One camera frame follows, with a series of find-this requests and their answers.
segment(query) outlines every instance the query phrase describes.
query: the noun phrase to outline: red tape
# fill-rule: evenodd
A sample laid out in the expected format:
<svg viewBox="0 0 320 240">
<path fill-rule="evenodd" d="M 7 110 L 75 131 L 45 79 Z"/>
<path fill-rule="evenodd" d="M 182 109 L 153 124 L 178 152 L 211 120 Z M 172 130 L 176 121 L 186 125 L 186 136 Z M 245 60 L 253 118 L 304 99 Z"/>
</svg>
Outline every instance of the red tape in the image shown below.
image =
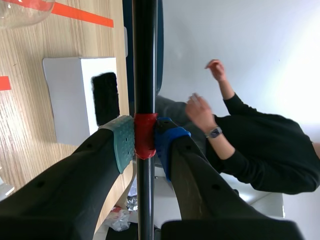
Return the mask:
<svg viewBox="0 0 320 240">
<path fill-rule="evenodd" d="M 154 126 L 157 113 L 134 115 L 135 154 L 140 159 L 148 159 L 156 154 Z"/>
</svg>

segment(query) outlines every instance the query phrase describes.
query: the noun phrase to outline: green clamp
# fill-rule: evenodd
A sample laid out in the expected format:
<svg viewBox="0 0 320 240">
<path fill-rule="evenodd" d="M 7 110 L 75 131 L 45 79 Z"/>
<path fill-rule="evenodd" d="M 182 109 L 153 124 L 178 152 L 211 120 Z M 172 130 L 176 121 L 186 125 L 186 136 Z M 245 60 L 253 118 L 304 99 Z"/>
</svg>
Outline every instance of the green clamp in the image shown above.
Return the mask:
<svg viewBox="0 0 320 240">
<path fill-rule="evenodd" d="M 131 116 L 120 116 L 101 126 L 113 132 L 116 164 L 122 174 L 135 154 L 135 128 Z"/>
</svg>

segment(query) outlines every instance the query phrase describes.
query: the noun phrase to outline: wooden table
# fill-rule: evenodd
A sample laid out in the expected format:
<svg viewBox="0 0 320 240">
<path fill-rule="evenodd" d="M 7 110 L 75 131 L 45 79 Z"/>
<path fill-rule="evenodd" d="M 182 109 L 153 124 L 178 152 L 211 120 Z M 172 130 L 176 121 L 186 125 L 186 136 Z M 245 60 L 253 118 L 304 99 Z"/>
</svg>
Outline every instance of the wooden table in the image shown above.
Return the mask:
<svg viewBox="0 0 320 240">
<path fill-rule="evenodd" d="M 114 28 L 51 14 L 33 26 L 0 30 L 0 76 L 11 84 L 0 91 L 0 176 L 16 190 L 76 149 L 56 141 L 43 58 L 116 57 L 120 114 L 129 114 L 122 1 L 57 2 L 111 18 Z M 131 163 L 108 194 L 97 228 L 132 175 Z"/>
</svg>

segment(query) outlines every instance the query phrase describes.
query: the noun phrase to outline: hand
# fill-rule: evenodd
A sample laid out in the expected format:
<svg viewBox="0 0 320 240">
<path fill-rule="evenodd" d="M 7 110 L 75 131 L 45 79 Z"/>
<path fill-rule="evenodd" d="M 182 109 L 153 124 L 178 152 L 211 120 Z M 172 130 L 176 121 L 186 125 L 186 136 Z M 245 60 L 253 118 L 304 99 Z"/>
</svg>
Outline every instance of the hand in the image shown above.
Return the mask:
<svg viewBox="0 0 320 240">
<path fill-rule="evenodd" d="M 189 97 L 185 112 L 190 120 L 204 133 L 210 132 L 217 126 L 210 106 L 196 93 Z"/>
<path fill-rule="evenodd" d="M 219 60 L 211 60 L 205 69 L 210 69 L 213 77 L 219 83 L 227 80 L 225 68 Z"/>
</svg>

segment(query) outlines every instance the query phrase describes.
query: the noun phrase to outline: black brush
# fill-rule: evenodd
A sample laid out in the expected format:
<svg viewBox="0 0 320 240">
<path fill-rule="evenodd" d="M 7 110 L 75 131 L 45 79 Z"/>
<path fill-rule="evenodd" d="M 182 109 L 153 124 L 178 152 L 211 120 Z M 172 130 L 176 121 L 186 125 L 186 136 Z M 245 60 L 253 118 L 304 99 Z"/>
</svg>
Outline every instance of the black brush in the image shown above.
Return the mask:
<svg viewBox="0 0 320 240">
<path fill-rule="evenodd" d="M 108 72 L 93 77 L 91 82 L 96 124 L 102 126 L 120 115 L 117 77 Z"/>
</svg>

